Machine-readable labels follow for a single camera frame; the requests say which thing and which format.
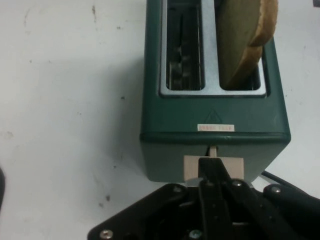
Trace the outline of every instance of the stain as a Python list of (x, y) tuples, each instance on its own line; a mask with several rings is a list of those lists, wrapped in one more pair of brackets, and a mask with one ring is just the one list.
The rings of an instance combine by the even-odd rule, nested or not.
[(20, 145), (16, 145), (12, 151), (12, 164), (15, 164), (20, 153)]
[(30, 10), (31, 10), (31, 8), (29, 8), (29, 9), (25, 12), (25, 15), (24, 15), (23, 25), (24, 25), (25, 28), (27, 27), (27, 20), (28, 20), (28, 15), (29, 15), (29, 13), (30, 13)]
[(0, 136), (6, 140), (10, 140), (14, 137), (14, 134), (11, 131), (0, 131)]
[(306, 79), (309, 77), (309, 73), (307, 71), (304, 72), (304, 75)]
[(92, 14), (93, 14), (94, 23), (97, 23), (96, 6), (92, 5), (92, 9), (91, 10), (92, 10)]
[(30, 223), (30, 222), (32, 222), (32, 217), (24, 217), (23, 218), (23, 222), (25, 223), (25, 224), (28, 224), (28, 223)]
[(82, 113), (81, 112), (77, 111), (76, 115), (79, 116), (82, 119), (82, 121), (84, 120), (83, 117), (82, 117)]
[(97, 178), (96, 175), (94, 175), (94, 174), (93, 174), (93, 180), (94, 180), (94, 182), (95, 182), (95, 184), (96, 184), (97, 186), (100, 185), (100, 181), (98, 180), (98, 178)]
[(43, 236), (42, 239), (46, 239), (46, 240), (49, 239), (51, 235), (51, 226), (40, 228), (40, 232), (42, 233), (42, 236)]

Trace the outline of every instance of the bread crust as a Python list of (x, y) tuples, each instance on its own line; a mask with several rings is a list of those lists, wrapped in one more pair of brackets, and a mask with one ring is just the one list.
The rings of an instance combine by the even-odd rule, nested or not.
[(265, 45), (274, 35), (278, 18), (278, 0), (260, 0), (260, 17), (250, 47)]
[(262, 51), (262, 46), (248, 46), (244, 49), (238, 68), (229, 81), (229, 83), (233, 83), (234, 88), (240, 87), (246, 77), (253, 72), (262, 56)]

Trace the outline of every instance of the toaster label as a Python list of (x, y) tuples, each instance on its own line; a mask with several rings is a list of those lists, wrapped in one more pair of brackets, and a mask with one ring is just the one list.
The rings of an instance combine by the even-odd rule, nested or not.
[(234, 132), (235, 125), (231, 124), (198, 124), (198, 132)]

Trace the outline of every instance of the bread slice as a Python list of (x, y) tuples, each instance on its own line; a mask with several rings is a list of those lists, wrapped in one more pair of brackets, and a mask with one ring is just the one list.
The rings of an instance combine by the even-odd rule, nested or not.
[(278, 0), (224, 0), (217, 14), (220, 85), (235, 90), (257, 66), (274, 35)]

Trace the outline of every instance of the black cable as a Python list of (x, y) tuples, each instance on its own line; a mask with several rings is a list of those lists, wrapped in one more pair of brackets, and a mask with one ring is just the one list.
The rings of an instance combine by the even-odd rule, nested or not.
[(291, 184), (290, 182), (287, 182), (286, 180), (283, 180), (282, 178), (276, 176), (276, 175), (273, 175), (272, 173), (268, 172), (268, 171), (263, 171), (261, 173), (262, 176), (272, 180), (272, 181), (275, 181), (277, 182), (278, 184), (281, 184), (283, 186), (286, 186), (286, 187), (289, 187), (289, 188), (292, 188), (292, 189), (295, 189), (301, 193), (304, 193), (306, 194), (306, 192), (304, 192), (303, 190), (301, 190), (300, 188), (298, 188), (297, 186)]

